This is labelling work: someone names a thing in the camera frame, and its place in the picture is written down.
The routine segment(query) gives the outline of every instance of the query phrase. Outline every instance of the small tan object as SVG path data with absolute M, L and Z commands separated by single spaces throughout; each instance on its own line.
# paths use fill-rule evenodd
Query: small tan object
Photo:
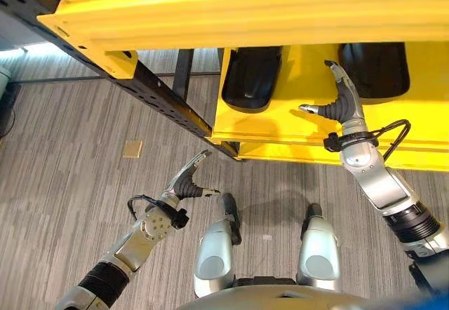
M 124 158 L 139 158 L 142 150 L 143 141 L 141 140 L 127 140 L 123 148 Z

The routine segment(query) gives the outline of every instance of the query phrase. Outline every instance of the yellow shelf panel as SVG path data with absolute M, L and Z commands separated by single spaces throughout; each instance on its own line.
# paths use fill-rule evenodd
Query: yellow shelf panel
M 323 61 L 337 60 L 337 45 L 285 47 L 272 101 L 259 114 L 235 111 L 221 98 L 229 53 L 229 49 L 224 52 L 212 140 L 322 146 L 328 133 L 341 133 L 338 122 L 297 110 L 303 103 L 323 105 L 335 100 L 335 80 Z M 364 105 L 368 127 L 375 130 L 408 119 L 412 130 L 402 148 L 448 152 L 449 124 L 445 118 L 449 115 L 449 43 L 407 43 L 406 55 L 410 90 L 390 102 Z M 387 149 L 398 133 L 394 130 L 383 135 L 381 149 Z
M 286 145 L 244 142 L 240 145 L 239 158 L 340 165 L 338 153 L 326 151 L 323 147 L 298 144 Z M 416 152 L 401 148 L 393 152 L 386 162 L 386 165 L 392 168 L 432 171 L 448 171 L 448 164 L 448 152 Z
M 449 0 L 62 0 L 39 20 L 104 51 L 444 41 Z

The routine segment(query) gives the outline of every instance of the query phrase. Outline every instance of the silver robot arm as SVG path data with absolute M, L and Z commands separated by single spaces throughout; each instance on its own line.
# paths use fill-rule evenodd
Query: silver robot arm
M 324 140 L 325 148 L 340 152 L 343 166 L 354 175 L 363 193 L 383 216 L 407 255 L 414 259 L 410 271 L 417 284 L 430 291 L 446 288 L 449 285 L 449 230 L 435 219 L 407 182 L 395 170 L 385 166 L 384 160 L 398 143 L 392 145 L 384 156 L 377 150 L 377 137 L 381 133 L 404 125 L 406 129 L 397 139 L 400 142 L 410 130 L 410 123 L 401 120 L 370 133 L 351 79 L 336 62 L 325 61 L 325 64 L 335 77 L 337 100 L 329 105 L 301 105 L 300 109 L 342 124 L 343 136 L 329 134 L 329 138 Z M 435 264 L 439 269 L 429 268 Z M 413 267 L 418 267 L 420 271 L 413 271 Z M 432 276 L 426 276 L 423 270 L 429 274 L 431 271 Z
M 172 228 L 180 229 L 189 218 L 184 209 L 177 210 L 180 200 L 190 197 L 215 196 L 219 191 L 203 189 L 192 181 L 192 175 L 200 162 L 210 153 L 197 154 L 173 178 L 158 200 L 146 196 L 130 199 L 143 199 L 150 202 L 145 215 L 138 218 L 122 239 L 115 243 L 84 279 L 69 290 L 56 306 L 57 310 L 105 310 L 119 298 L 124 288 L 139 268 L 147 261 L 154 246 L 165 238 Z

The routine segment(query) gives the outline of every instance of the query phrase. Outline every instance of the black cable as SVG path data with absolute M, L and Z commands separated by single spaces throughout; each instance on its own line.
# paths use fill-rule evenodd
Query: black cable
M 141 196 L 134 196 L 132 198 L 128 199 L 128 202 L 126 203 L 126 205 L 128 206 L 129 209 L 129 213 L 131 213 L 131 215 L 133 216 L 134 220 L 137 220 L 138 217 L 135 214 L 135 210 L 133 207 L 133 202 L 136 200 L 144 200 L 148 203 L 151 203 L 152 205 L 154 205 L 155 200 L 153 198 L 150 198 L 149 196 L 145 196 L 145 195 L 141 195 Z
M 11 126 L 9 127 L 9 129 L 3 135 L 0 136 L 0 139 L 5 137 L 5 136 L 7 136 L 7 134 L 9 134 L 11 132 L 11 130 L 13 129 L 13 127 L 14 127 L 14 124 L 15 124 L 15 110 L 14 110 L 14 108 L 11 107 L 11 111 L 13 112 L 13 122 L 12 122 Z
M 373 140 L 376 140 L 378 137 L 386 133 L 387 131 L 393 130 L 395 128 L 398 128 L 399 126 L 404 126 L 402 131 L 399 133 L 398 137 L 392 142 L 390 145 L 390 148 L 388 148 L 387 152 L 384 154 L 384 161 L 388 159 L 388 157 L 391 156 L 391 153 L 398 147 L 398 145 L 406 138 L 407 134 L 409 133 L 410 129 L 412 128 L 412 125 L 407 119 L 400 119 L 398 121 L 395 121 L 393 123 L 390 123 L 388 126 L 385 126 L 381 129 L 371 131 L 370 134 L 371 137 L 362 138 L 360 140 L 355 140 L 353 142 L 347 143 L 342 146 L 342 150 L 346 149 L 347 147 L 350 147 L 351 145 L 362 143 L 362 142 L 370 142 Z

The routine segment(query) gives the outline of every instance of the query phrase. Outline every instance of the black metal post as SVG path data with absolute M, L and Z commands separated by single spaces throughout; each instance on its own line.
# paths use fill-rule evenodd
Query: black metal post
M 194 49 L 180 49 L 177 54 L 175 78 L 172 90 L 184 101 L 189 91 L 190 71 L 194 59 Z

